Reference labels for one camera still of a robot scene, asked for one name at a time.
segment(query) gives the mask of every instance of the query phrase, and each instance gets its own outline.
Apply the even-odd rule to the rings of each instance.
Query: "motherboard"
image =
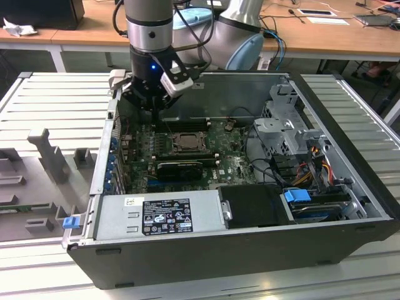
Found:
[[[141,125],[122,137],[129,193],[163,193],[254,184],[243,127],[222,121]]]

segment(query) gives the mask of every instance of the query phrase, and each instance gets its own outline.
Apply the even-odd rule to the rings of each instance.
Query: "crumpled tissue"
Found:
[[[16,25],[13,24],[9,21],[7,21],[6,19],[4,19],[4,26],[2,27],[5,31],[7,31],[9,34],[11,34],[12,36],[27,36],[30,34],[36,34],[38,33],[37,31],[35,31],[35,29],[30,26],[30,25]]]

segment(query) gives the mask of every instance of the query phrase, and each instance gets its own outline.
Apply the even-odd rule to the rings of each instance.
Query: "blue tab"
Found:
[[[80,220],[81,220],[81,217],[66,217],[66,218],[64,218],[64,222],[62,223],[62,228],[78,229]]]
[[[286,201],[290,202],[301,202],[311,201],[310,195],[306,189],[290,189],[284,193]]]

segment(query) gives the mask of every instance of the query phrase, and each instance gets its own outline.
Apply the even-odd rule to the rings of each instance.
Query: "power supply label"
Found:
[[[193,232],[189,199],[143,201],[142,216],[145,236]]]

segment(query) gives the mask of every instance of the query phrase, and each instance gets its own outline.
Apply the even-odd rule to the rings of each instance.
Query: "aluminum profile table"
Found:
[[[22,74],[0,102],[1,148],[37,156],[26,138],[31,129],[49,129],[49,141],[62,153],[76,148],[97,153],[108,102],[108,73]]]
[[[400,139],[344,81],[332,75],[303,75],[348,138],[392,195],[400,200]],[[306,110],[312,125],[316,120]]]
[[[396,164],[393,167],[388,160],[382,166],[379,163],[383,162],[384,156],[378,156],[385,152],[392,153],[390,157],[393,158],[397,154],[395,134],[345,82],[332,76],[304,78],[370,164],[375,166],[377,163],[381,167],[376,169],[377,173],[388,187],[394,187],[392,193],[397,195],[400,167],[396,167],[395,160],[392,160],[392,164]],[[333,266],[102,291],[94,287],[65,253],[60,240],[21,241],[0,245],[0,296],[13,300],[398,299],[399,261],[400,235],[395,234],[383,242],[363,246]],[[179,266],[171,272],[179,272]]]

